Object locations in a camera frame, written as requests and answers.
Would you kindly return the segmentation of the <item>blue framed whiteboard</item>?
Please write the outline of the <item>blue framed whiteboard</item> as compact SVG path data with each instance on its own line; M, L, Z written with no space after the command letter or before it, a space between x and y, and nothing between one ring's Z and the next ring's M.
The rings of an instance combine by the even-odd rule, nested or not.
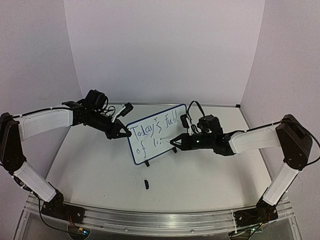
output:
M132 135L128 137L133 162L136 165L152 160L168 151L174 146L161 141L177 137L187 133L183 128L180 116L185 114L187 106L179 104L156 113L144 116L141 119L130 122L126 127Z

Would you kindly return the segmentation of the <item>dark blue marker cap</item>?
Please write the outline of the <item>dark blue marker cap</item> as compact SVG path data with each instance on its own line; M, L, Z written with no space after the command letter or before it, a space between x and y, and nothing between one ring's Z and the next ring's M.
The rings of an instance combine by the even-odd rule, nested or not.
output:
M144 184L145 184L145 189L148 190L150 188L148 180L145 179Z

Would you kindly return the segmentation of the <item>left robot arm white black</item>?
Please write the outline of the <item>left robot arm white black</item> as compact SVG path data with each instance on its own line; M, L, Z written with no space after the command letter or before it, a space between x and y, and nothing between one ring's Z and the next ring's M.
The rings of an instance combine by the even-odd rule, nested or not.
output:
M0 164L20 184L44 202L57 218L67 213L67 206L58 197L59 192L27 162L22 142L30 137L60 128L84 125L105 133L107 139L128 138L132 135L119 120L133 110L131 103L119 109L108 108L108 97L90 90L85 98L66 101L60 106L43 108L20 115L8 112L0 116Z

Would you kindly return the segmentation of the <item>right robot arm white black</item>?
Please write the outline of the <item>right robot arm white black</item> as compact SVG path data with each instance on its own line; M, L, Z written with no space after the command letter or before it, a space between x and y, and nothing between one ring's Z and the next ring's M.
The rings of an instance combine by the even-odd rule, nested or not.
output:
M198 120L196 127L192 126L190 133L182 133L169 143L181 151L212 149L225 157L251 150L281 148L283 163L256 204L258 208L276 206L297 175L320 160L309 160L313 144L320 142L291 114L274 123L228 133L223 131L217 117L207 115Z

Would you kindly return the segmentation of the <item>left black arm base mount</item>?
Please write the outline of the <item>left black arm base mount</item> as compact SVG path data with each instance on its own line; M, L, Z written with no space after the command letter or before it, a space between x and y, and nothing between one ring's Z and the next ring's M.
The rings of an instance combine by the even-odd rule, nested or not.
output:
M40 212L55 219L68 221L72 224L81 224L84 219L85 209L80 206L64 203L62 198L44 202Z

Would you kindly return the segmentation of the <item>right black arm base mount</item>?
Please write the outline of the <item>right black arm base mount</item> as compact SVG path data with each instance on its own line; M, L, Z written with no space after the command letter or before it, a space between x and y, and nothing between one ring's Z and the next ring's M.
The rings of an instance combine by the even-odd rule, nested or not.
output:
M279 216L274 205L262 203L253 208L238 210L233 213L233 217L238 227L246 227L277 220Z

